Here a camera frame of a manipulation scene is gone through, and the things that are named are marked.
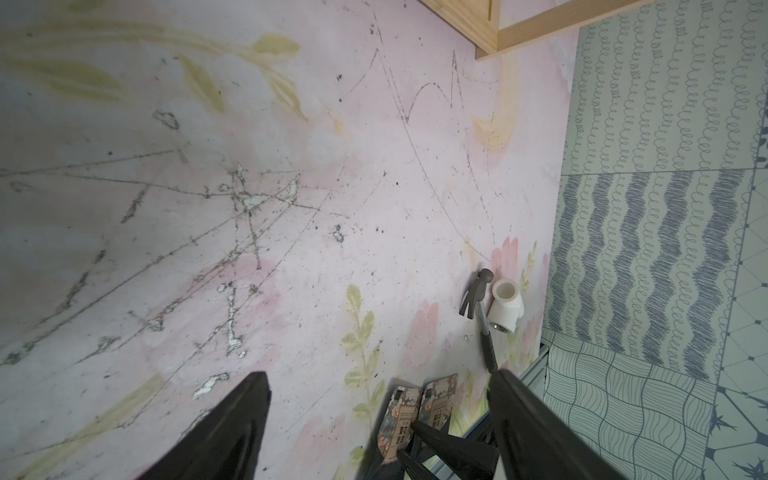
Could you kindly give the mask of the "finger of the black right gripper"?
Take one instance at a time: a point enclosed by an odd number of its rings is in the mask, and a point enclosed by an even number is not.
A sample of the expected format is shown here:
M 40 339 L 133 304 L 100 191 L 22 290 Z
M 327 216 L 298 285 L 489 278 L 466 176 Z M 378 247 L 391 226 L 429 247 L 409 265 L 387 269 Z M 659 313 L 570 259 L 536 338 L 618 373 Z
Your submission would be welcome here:
M 496 472 L 498 450 L 485 443 L 451 436 L 420 421 L 411 424 L 414 446 L 410 455 L 419 463 L 437 456 L 459 479 L 491 480 Z
M 438 480 L 436 475 L 409 455 L 407 451 L 399 450 L 397 452 L 397 459 L 403 465 L 411 480 Z

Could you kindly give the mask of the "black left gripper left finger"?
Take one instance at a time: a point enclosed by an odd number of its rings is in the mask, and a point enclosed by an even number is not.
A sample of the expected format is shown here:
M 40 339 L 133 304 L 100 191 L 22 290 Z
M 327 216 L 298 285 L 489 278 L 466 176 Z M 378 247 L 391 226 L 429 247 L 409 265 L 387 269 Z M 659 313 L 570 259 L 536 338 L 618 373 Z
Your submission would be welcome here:
M 142 479 L 253 479 L 271 389 L 265 372 L 248 374 Z

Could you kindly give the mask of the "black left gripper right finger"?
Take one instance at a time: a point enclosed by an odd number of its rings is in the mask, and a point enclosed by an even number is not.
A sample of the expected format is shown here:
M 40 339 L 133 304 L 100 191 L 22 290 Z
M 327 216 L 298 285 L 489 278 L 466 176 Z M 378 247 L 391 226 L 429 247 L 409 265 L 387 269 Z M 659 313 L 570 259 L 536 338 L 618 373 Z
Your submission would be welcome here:
M 508 479 L 621 479 L 512 372 L 490 377 L 488 403 Z

